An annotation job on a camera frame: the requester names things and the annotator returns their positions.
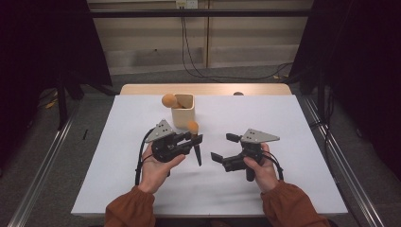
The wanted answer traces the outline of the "yellow floor tape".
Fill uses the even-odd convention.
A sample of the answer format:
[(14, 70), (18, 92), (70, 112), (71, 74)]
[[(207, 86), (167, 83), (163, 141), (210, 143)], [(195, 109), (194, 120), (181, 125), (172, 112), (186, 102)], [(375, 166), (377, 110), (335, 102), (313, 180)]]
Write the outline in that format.
[(44, 105), (44, 107), (46, 109), (52, 108), (58, 102), (58, 97), (59, 97), (59, 93), (55, 92), (55, 94), (52, 96), (51, 100), (48, 103), (46, 103)]

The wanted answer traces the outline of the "person's right hand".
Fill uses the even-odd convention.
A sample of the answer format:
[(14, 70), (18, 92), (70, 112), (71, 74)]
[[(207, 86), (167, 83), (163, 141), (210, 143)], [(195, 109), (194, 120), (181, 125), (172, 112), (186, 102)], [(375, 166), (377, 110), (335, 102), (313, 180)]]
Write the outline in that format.
[[(262, 143), (261, 148), (263, 153), (270, 158), (269, 146)], [(270, 192), (279, 184), (273, 162), (269, 158), (263, 158), (259, 163), (250, 157), (243, 159), (244, 163), (254, 171), (255, 181), (263, 194)]]

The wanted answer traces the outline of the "small slim makeup brush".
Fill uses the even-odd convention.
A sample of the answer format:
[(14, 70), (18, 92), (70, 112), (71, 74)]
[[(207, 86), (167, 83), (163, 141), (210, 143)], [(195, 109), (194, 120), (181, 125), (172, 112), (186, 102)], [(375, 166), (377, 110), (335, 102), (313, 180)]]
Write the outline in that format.
[[(199, 125), (196, 121), (191, 120), (187, 122), (186, 125), (187, 129), (189, 130), (189, 132), (191, 133), (191, 139), (194, 140), (197, 136), (198, 136), (198, 132), (199, 132)], [(195, 154), (197, 157), (197, 161), (199, 166), (201, 166), (201, 148), (200, 145), (197, 144), (194, 146), (194, 150), (195, 150)]]

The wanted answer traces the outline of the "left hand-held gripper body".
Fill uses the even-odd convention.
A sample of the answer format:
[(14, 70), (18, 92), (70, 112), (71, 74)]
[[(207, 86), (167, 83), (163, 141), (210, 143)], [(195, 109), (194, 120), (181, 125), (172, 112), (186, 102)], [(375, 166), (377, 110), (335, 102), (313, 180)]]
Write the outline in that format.
[(151, 143), (152, 154), (157, 161), (167, 163), (180, 154), (189, 153), (191, 148), (179, 147), (179, 144), (186, 142), (185, 140), (174, 141), (175, 134), (168, 122), (162, 119), (145, 137), (145, 142)]

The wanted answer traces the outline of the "black horizontal bar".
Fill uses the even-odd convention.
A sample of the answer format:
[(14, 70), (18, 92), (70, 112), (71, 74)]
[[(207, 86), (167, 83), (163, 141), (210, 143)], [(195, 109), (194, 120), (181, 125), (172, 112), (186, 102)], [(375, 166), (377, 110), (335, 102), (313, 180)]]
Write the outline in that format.
[(310, 9), (91, 9), (93, 18), (307, 17)]

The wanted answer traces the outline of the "black curtain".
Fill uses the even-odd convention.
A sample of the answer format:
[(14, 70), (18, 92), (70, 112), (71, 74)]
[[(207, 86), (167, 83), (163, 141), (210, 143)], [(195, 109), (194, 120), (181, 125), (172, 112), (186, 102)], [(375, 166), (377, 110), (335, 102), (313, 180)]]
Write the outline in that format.
[(0, 169), (37, 112), (45, 89), (111, 85), (87, 0), (0, 0)]
[(289, 77), (324, 81), (401, 181), (401, 0), (312, 0)]

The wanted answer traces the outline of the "white table mat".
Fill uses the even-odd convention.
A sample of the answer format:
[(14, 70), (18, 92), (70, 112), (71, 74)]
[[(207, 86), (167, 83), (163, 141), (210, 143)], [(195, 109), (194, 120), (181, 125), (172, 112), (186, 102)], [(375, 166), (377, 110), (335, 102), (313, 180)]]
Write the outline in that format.
[[(302, 188), (322, 215), (347, 209), (295, 96), (196, 96), (201, 156), (186, 156), (157, 191), (159, 217), (260, 217), (256, 183), (242, 170), (227, 172), (212, 153), (237, 155), (241, 146), (229, 133), (255, 129), (277, 136), (269, 144), (288, 183)], [(101, 216), (106, 206), (134, 185), (140, 145), (149, 129), (171, 112), (159, 96), (117, 96), (72, 212)]]

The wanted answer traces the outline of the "large fluffy makeup brush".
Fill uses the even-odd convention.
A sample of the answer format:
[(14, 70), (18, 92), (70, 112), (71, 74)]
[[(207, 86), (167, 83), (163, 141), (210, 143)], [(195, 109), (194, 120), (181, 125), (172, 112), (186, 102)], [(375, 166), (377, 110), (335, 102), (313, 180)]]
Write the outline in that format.
[(183, 105), (178, 101), (173, 94), (166, 94), (162, 97), (162, 104), (167, 108), (181, 109)]

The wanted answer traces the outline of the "beige square cup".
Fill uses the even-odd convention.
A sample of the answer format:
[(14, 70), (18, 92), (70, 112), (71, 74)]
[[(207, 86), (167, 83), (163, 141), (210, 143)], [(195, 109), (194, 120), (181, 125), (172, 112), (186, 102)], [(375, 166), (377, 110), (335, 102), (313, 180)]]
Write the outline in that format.
[(179, 107), (172, 108), (173, 124), (178, 129), (185, 129), (188, 121), (195, 120), (195, 97), (192, 94), (175, 94)]

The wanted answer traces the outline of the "white wall socket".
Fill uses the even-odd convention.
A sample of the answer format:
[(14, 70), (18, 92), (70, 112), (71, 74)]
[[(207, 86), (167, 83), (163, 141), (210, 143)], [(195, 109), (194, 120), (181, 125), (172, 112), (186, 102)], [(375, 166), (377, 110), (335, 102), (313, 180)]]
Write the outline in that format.
[(177, 9), (198, 9), (198, 0), (176, 0)]

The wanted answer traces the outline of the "black metal stand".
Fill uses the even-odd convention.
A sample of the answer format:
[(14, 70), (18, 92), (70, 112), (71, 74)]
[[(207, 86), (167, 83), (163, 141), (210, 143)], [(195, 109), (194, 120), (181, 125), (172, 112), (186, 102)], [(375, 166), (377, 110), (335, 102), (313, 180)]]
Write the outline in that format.
[(60, 131), (67, 122), (68, 112), (67, 112), (67, 104), (66, 104), (66, 94), (65, 94), (65, 86), (63, 81), (62, 74), (57, 76), (57, 94), (58, 94), (58, 103), (59, 103), (59, 127)]
[(318, 83), (318, 114), (321, 121), (325, 122), (325, 75), (324, 71), (321, 70), (319, 74)]

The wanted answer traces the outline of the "person's left hand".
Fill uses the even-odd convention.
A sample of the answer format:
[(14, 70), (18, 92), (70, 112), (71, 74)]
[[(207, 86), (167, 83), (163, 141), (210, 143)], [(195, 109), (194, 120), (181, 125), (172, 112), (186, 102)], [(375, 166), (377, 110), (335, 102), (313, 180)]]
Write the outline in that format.
[(165, 182), (169, 171), (179, 165), (185, 159), (185, 156), (180, 154), (167, 163), (159, 162), (153, 157), (151, 144), (149, 144), (143, 154), (143, 158), (142, 179), (138, 184), (138, 188), (145, 193), (154, 194)]

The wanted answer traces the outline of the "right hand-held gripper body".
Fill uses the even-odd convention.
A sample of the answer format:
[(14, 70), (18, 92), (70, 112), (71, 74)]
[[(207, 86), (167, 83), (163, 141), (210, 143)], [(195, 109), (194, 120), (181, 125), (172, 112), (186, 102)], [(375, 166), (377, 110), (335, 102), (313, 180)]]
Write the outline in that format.
[(247, 129), (238, 142), (241, 145), (241, 151), (236, 156), (223, 158), (222, 165), (226, 172), (246, 170), (246, 179), (252, 182), (255, 179), (255, 173), (243, 161), (244, 157), (250, 157), (259, 163), (264, 157), (261, 144), (265, 142), (278, 141), (279, 137), (254, 129)]

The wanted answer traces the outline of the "metal floor rail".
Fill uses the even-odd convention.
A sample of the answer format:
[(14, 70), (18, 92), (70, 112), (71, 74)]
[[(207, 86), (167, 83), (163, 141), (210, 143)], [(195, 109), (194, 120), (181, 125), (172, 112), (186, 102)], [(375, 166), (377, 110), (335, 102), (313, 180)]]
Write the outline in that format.
[(55, 134), (52, 144), (49, 147), (39, 170), (36, 172), (34, 179), (17, 206), (17, 209), (7, 227), (25, 227), (29, 215), (44, 188), (44, 183), (46, 182), (48, 174), (62, 148), (62, 145), (64, 144), (74, 120), (76, 119), (78, 109), (79, 104), (72, 109), (72, 112), (67, 117), (64, 125)]
[(357, 203), (357, 207), (363, 215), (363, 219), (367, 222), (368, 227), (385, 227), (379, 214), (377, 213), (375, 206), (372, 204), (370, 198), (366, 194), (364, 188), (360, 184), (357, 176), (353, 169), (350, 167), (348, 161), (340, 149), (338, 142), (331, 133), (331, 130), (327, 124), (323, 122), (323, 119), (318, 115), (318, 107), (311, 97), (305, 97), (305, 105), (308, 109), (309, 114), (313, 118), (311, 126), (313, 129), (318, 129), (323, 138), (323, 158), (332, 174), (336, 186), (339, 192), (343, 194), (340, 188), (340, 181), (335, 176), (333, 165), (331, 160), (335, 162), (337, 170), (341, 173), (342, 178), (345, 180), (346, 185), (351, 191), (354, 200)]

